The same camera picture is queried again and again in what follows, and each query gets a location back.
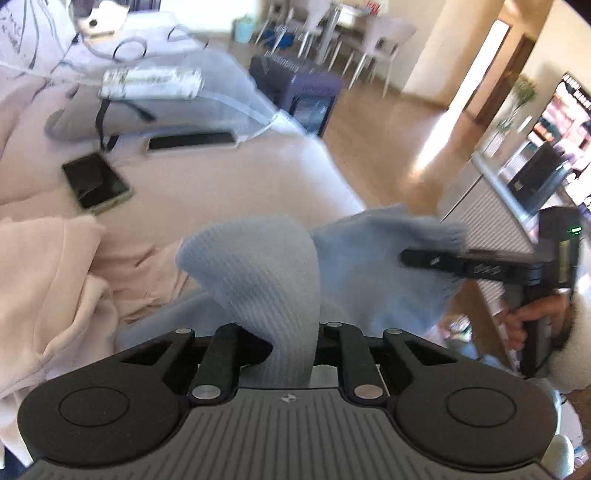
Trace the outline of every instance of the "phone screen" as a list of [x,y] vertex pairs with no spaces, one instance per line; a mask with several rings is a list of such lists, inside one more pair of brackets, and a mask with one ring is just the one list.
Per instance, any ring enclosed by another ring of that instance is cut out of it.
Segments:
[[200,132],[187,135],[172,135],[170,137],[150,138],[148,150],[164,150],[167,148],[235,143],[236,139],[231,132]]
[[130,191],[99,153],[61,166],[84,210],[101,205]]

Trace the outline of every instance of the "white chair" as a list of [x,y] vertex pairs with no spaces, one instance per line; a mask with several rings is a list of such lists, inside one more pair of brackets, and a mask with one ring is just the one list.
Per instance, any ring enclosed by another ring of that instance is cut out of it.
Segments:
[[[363,39],[358,40],[357,38],[341,34],[339,42],[335,48],[335,52],[330,61],[329,71],[333,67],[336,57],[339,54],[339,50],[343,44],[351,47],[351,55],[347,61],[347,65],[343,70],[343,75],[347,72],[347,69],[353,61],[353,57],[356,52],[361,53],[361,59],[355,70],[355,74],[349,84],[349,90],[353,87],[361,71],[365,66],[367,59],[374,60],[374,68],[372,70],[372,80],[375,77],[375,69],[379,62],[388,62],[388,74],[386,75],[386,81],[384,84],[384,92],[382,98],[386,96],[388,91],[388,85],[390,81],[390,75],[392,73],[392,62],[398,55],[400,48],[404,45],[417,31],[412,23],[404,20],[403,18],[390,17],[383,15],[381,17],[371,16],[367,19],[365,27],[365,33]],[[384,44],[380,47],[381,40],[385,40]]]
[[269,10],[267,12],[267,18],[261,27],[261,31],[256,38],[255,45],[261,41],[261,37],[267,30],[270,23],[275,22],[276,24],[282,24],[285,20],[285,16],[289,10],[289,4],[287,0],[271,0],[269,3]]
[[[279,43],[286,33],[293,32],[301,35],[301,46],[298,57],[301,57],[304,51],[306,57],[310,52],[315,37],[322,35],[322,27],[319,27],[320,21],[328,13],[332,0],[291,0],[290,10],[287,14],[285,25],[277,35],[272,52],[275,52]],[[305,18],[305,21],[296,20],[294,17]]]

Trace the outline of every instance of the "black phone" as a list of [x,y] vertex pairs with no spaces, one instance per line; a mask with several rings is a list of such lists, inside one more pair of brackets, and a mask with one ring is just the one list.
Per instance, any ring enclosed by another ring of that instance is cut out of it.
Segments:
[[80,206],[96,215],[133,195],[131,188],[98,152],[63,164],[61,169]]
[[204,147],[206,145],[236,145],[231,132],[195,132],[184,135],[150,138],[148,151],[167,150],[170,148]]

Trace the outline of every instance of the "gray ribbed surface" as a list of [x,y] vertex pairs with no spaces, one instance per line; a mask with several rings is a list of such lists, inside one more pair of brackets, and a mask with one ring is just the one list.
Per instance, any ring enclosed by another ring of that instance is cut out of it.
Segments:
[[[289,395],[291,401],[282,398]],[[240,390],[197,408],[179,433],[143,459],[102,471],[36,463],[26,480],[545,480],[537,465],[483,475],[441,466],[404,443],[384,412],[345,402],[336,389]]]
[[[452,211],[446,222],[462,222],[468,227],[467,248],[533,252],[523,228],[483,179]],[[480,280],[479,285],[489,308],[494,310],[493,306],[504,293],[503,285],[488,280]]]

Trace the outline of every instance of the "knit fabric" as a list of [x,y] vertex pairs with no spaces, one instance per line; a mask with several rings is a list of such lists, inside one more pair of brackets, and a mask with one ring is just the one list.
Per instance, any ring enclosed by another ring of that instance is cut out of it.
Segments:
[[273,345],[241,385],[306,387],[316,353],[320,271],[308,232],[290,218],[242,219],[185,240],[177,262],[249,332]]
[[187,238],[180,268],[206,290],[122,330],[118,349],[180,327],[212,335],[236,322],[273,344],[243,385],[307,386],[319,323],[339,321],[381,336],[391,327],[423,333],[449,308],[461,280],[403,267],[406,248],[458,251],[462,228],[410,216],[401,206],[369,210],[308,233],[288,218],[237,220]]

